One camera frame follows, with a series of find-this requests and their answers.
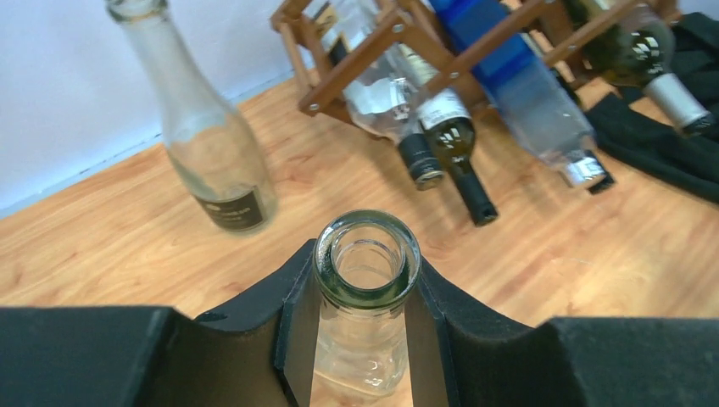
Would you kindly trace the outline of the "clear whisky bottle black label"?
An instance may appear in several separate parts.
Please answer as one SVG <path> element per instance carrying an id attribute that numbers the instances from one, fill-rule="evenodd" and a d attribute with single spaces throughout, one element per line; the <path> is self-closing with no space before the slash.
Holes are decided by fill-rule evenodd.
<path id="1" fill-rule="evenodd" d="M 309 6 L 320 43 L 332 67 L 354 51 L 376 28 L 374 1 L 313 1 Z M 434 188 L 444 170 L 429 148 L 412 103 L 419 81 L 392 45 L 343 89 L 352 121 L 393 142 L 419 191 Z"/>

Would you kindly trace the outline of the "tall clear glass bottle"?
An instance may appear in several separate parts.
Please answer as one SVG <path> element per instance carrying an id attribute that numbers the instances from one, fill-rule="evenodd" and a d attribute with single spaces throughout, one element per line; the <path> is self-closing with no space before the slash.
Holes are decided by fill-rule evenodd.
<path id="1" fill-rule="evenodd" d="M 421 270 L 414 233 L 387 212 L 352 210 L 323 229 L 312 262 L 320 385 L 342 406 L 389 398 L 409 367 L 404 305 Z"/>

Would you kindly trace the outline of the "clear bottle with dark label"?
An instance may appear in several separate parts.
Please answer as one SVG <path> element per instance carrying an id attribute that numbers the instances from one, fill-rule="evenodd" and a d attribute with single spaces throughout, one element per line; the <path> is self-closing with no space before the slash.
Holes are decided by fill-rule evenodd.
<path id="1" fill-rule="evenodd" d="M 159 101 L 162 140 L 176 173 L 219 228 L 250 233 L 277 209 L 254 131 L 209 83 L 170 17 L 166 1 L 107 1 Z"/>

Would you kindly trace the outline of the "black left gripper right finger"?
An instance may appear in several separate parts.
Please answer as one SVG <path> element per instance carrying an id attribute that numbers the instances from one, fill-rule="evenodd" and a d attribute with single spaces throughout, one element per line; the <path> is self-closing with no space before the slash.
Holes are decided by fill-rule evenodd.
<path id="1" fill-rule="evenodd" d="M 417 406 L 715 406 L 718 322 L 553 317 L 530 327 L 428 263 L 405 305 Z"/>

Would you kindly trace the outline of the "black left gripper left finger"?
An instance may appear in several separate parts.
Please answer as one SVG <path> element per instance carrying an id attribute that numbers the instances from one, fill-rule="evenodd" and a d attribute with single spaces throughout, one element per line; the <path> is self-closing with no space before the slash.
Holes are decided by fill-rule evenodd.
<path id="1" fill-rule="evenodd" d="M 2 405 L 308 405 L 314 246 L 194 318 L 170 306 L 2 308 Z"/>

